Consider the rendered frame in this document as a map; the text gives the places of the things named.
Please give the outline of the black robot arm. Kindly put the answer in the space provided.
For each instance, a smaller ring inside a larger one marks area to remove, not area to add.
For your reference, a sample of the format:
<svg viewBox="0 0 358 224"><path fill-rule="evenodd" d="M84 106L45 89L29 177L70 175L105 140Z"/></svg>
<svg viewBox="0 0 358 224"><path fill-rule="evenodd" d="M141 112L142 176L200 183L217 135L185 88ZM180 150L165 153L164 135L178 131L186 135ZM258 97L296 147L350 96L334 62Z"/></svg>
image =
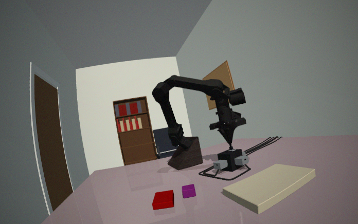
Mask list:
<svg viewBox="0 0 358 224"><path fill-rule="evenodd" d="M210 100L215 100L217 109L229 107L229 102L232 106L246 103L242 88L230 91L229 87L224 85L222 81L218 79L200 80L173 75L164 82L158 83L153 89L152 95L155 101L160 104L163 111L168 125L169 139L171 140L172 146L177 147L179 145L186 151L189 150L194 141L183 136L184 132L182 125L176 122L169 101L169 90L173 87L181 87L203 92L211 97ZM225 93L223 91L225 91Z"/></svg>

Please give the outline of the beige flat rectangular block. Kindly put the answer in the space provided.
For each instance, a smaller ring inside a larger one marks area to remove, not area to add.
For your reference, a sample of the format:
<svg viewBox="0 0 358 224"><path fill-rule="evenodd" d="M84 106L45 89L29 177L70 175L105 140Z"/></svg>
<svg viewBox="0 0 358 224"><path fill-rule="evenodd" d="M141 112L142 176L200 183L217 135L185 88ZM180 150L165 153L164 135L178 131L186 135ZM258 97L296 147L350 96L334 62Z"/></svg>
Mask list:
<svg viewBox="0 0 358 224"><path fill-rule="evenodd" d="M274 164L224 187L223 195L260 214L294 193L315 176L315 169Z"/></svg>

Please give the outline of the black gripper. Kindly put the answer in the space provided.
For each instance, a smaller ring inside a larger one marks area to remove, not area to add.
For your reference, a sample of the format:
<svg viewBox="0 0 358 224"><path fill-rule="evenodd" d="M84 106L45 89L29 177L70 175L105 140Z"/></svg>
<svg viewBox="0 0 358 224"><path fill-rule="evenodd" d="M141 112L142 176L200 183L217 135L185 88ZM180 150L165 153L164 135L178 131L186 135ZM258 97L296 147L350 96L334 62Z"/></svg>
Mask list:
<svg viewBox="0 0 358 224"><path fill-rule="evenodd" d="M219 117L219 122L210 124L210 130L219 128L220 134L224 137L228 144L232 143L233 133L236 127L246 124L244 117L232 119L230 107L217 109L216 115ZM225 124L224 124L225 123Z"/></svg>

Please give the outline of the red rectangular block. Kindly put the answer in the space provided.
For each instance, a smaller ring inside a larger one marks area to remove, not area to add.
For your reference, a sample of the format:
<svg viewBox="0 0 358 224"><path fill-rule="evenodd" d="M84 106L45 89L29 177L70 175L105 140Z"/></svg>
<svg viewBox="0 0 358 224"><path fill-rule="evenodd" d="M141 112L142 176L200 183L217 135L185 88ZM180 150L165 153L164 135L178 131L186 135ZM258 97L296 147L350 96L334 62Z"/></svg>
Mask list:
<svg viewBox="0 0 358 224"><path fill-rule="evenodd" d="M152 205L153 205L153 210L174 207L173 190L156 192Z"/></svg>

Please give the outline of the purple cube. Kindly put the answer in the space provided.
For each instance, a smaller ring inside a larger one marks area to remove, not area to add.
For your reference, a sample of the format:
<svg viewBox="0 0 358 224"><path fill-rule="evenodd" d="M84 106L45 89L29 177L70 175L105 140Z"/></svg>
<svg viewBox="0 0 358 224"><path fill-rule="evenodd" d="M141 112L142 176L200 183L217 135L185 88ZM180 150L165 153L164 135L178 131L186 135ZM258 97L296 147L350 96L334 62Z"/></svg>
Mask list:
<svg viewBox="0 0 358 224"><path fill-rule="evenodd" d="M189 198L196 196L194 184L182 186L183 198Z"/></svg>

